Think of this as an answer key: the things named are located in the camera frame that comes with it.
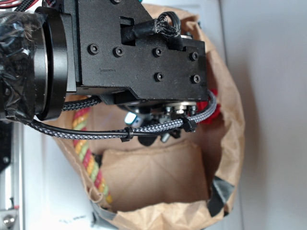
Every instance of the white wall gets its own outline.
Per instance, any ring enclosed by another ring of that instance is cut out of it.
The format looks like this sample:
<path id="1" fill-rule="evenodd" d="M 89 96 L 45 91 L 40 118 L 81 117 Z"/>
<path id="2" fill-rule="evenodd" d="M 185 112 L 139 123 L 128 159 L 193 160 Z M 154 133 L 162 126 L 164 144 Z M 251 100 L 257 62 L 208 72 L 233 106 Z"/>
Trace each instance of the white wall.
<path id="1" fill-rule="evenodd" d="M 221 0 L 247 122 L 246 230 L 307 228 L 307 1 Z"/>

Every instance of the hex socket screw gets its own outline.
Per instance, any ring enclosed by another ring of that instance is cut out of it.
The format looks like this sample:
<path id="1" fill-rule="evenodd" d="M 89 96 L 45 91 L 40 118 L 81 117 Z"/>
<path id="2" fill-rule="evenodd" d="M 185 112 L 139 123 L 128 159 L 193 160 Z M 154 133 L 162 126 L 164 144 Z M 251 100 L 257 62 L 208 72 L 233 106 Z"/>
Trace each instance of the hex socket screw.
<path id="1" fill-rule="evenodd" d="M 120 58 L 121 56 L 124 55 L 124 50 L 122 47 L 118 46 L 113 49 L 113 54 L 115 57 Z"/>
<path id="2" fill-rule="evenodd" d="M 91 54 L 91 55 L 95 55 L 99 53 L 99 46 L 97 44 L 91 44 L 88 46 L 87 51 Z"/>
<path id="3" fill-rule="evenodd" d="M 199 75 L 194 75 L 194 76 L 191 77 L 191 81 L 194 84 L 200 83 L 201 77 Z"/>
<path id="4" fill-rule="evenodd" d="M 161 56 L 162 56 L 162 49 L 161 49 L 161 48 L 153 49 L 153 55 L 154 55 L 156 58 L 161 57 Z"/>
<path id="5" fill-rule="evenodd" d="M 156 81 L 163 81 L 163 80 L 164 80 L 164 75 L 163 75 L 163 73 L 161 73 L 161 72 L 156 73 L 156 74 L 154 75 L 154 79 L 155 79 Z"/>
<path id="6" fill-rule="evenodd" d="M 199 54 L 197 52 L 190 53 L 190 60 L 197 61 L 199 59 Z"/>
<path id="7" fill-rule="evenodd" d="M 121 2 L 121 0 L 111 0 L 111 2 L 112 2 L 113 4 L 119 4 L 119 3 Z"/>

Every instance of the red fabric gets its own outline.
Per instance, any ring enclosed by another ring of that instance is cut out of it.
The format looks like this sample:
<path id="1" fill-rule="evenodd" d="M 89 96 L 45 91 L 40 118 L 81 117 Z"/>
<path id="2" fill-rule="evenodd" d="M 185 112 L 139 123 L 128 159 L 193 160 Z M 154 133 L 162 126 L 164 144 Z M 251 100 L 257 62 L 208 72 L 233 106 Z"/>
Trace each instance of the red fabric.
<path id="1" fill-rule="evenodd" d="M 213 94 L 215 96 L 217 96 L 217 94 L 218 94 L 216 89 L 211 89 L 211 92 L 213 92 Z M 198 111 L 201 111 L 201 110 L 205 109 L 207 107 L 207 105 L 208 105 L 208 102 L 198 102 L 197 103 Z M 200 123 L 201 124 L 211 124 L 212 121 L 215 118 L 217 118 L 220 113 L 221 113 L 221 105 L 217 104 L 215 112 L 208 119 L 206 119 L 204 121 L 201 121 Z"/>

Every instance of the red wire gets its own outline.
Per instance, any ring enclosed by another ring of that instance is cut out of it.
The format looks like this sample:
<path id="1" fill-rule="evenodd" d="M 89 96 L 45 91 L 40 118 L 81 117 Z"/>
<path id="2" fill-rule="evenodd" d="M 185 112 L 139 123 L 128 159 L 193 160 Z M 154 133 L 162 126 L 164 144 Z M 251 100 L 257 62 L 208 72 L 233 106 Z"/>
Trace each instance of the red wire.
<path id="1" fill-rule="evenodd" d="M 0 9 L 10 9 L 19 6 L 20 3 L 9 5 L 9 6 L 0 6 Z"/>
<path id="2" fill-rule="evenodd" d="M 39 1 L 39 0 L 35 0 L 35 1 L 28 7 L 28 9 L 31 8 L 32 6 L 34 6 L 38 1 Z"/>
<path id="3" fill-rule="evenodd" d="M 17 0 L 0 1 L 0 5 L 9 4 L 9 3 L 12 3 L 12 2 L 15 2 L 15 1 L 17 1 Z"/>

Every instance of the black screw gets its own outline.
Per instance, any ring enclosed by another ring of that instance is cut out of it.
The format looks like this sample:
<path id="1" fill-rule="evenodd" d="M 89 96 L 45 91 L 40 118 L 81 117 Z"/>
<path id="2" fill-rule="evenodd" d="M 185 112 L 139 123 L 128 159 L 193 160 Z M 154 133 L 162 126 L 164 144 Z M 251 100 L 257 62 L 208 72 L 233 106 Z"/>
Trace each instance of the black screw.
<path id="1" fill-rule="evenodd" d="M 161 72 L 158 72 L 154 75 L 154 79 L 156 81 L 163 81 L 164 80 L 164 75 Z"/>
<path id="2" fill-rule="evenodd" d="M 197 61 L 199 57 L 200 57 L 200 56 L 198 55 L 197 52 L 194 52 L 194 53 L 191 53 L 191 54 L 190 54 L 190 59 L 191 59 L 191 61 Z"/>
<path id="3" fill-rule="evenodd" d="M 122 49 L 122 47 L 116 47 L 115 49 L 113 49 L 113 54 L 114 56 L 116 56 L 117 58 L 121 57 L 124 55 L 124 50 Z"/>
<path id="4" fill-rule="evenodd" d="M 119 3 L 121 2 L 121 0 L 111 0 L 111 2 L 112 2 L 113 4 L 119 4 Z"/>
<path id="5" fill-rule="evenodd" d="M 99 47 L 97 44 L 91 44 L 88 46 L 87 48 L 88 52 L 91 54 L 91 55 L 95 55 L 95 54 L 98 54 L 99 53 Z"/>
<path id="6" fill-rule="evenodd" d="M 153 55 L 158 58 L 162 56 L 162 50 L 160 48 L 156 48 L 153 50 Z"/>
<path id="7" fill-rule="evenodd" d="M 192 83 L 197 84 L 197 83 L 200 83 L 201 78 L 200 78 L 199 75 L 194 75 L 194 76 L 191 77 L 191 81 L 192 81 Z"/>
<path id="8" fill-rule="evenodd" d="M 8 158 L 8 157 L 3 157 L 3 162 L 5 163 L 5 164 L 8 164 L 8 163 L 10 163 L 10 159 Z"/>

